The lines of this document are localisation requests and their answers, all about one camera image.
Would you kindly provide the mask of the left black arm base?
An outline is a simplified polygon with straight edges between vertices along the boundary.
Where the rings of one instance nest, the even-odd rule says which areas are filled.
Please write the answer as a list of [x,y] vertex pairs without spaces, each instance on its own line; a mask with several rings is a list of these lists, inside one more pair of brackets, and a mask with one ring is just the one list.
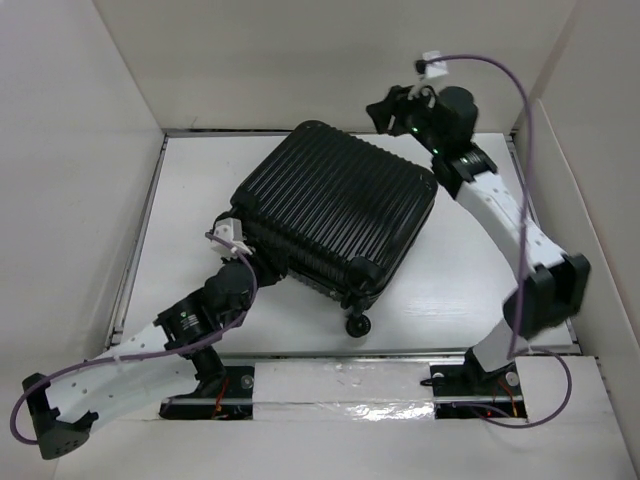
[[251,420],[254,376],[252,365],[228,366],[224,381],[212,395],[189,394],[163,400],[158,415],[161,419],[175,421]]

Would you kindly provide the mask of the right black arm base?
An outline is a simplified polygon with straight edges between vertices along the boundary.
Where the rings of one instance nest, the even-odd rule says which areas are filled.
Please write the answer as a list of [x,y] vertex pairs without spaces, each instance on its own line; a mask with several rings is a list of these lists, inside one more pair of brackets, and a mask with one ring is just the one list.
[[527,418],[514,365],[474,384],[462,373],[462,364],[436,364],[430,367],[429,377],[419,382],[432,391],[437,420]]

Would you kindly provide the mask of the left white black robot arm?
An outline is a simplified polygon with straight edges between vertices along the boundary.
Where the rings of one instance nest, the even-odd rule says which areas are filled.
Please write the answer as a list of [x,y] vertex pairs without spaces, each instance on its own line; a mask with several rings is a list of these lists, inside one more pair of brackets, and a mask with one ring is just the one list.
[[9,417],[11,435],[52,460],[151,403],[216,394],[226,371],[214,344],[243,324],[259,289],[287,273],[287,256],[278,250],[232,247],[202,287],[130,339],[93,359],[26,377]]

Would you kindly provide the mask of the black hard-shell suitcase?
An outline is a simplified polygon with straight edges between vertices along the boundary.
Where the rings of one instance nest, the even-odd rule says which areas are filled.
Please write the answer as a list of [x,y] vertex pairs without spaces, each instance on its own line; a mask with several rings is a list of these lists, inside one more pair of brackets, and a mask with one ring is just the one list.
[[427,168],[307,120],[237,187],[230,214],[249,244],[285,256],[294,277],[339,302],[347,333],[360,338],[437,189]]

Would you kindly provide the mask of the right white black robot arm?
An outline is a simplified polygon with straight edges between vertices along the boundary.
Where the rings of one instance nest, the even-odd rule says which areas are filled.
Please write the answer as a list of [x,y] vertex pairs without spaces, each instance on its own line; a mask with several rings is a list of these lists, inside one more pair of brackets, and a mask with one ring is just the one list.
[[463,384],[484,393],[532,339],[580,312],[590,262],[558,246],[516,202],[473,140],[479,109],[468,90],[393,86],[366,112],[377,133],[409,134],[429,151],[438,184],[485,230],[518,282],[499,322],[465,354]]

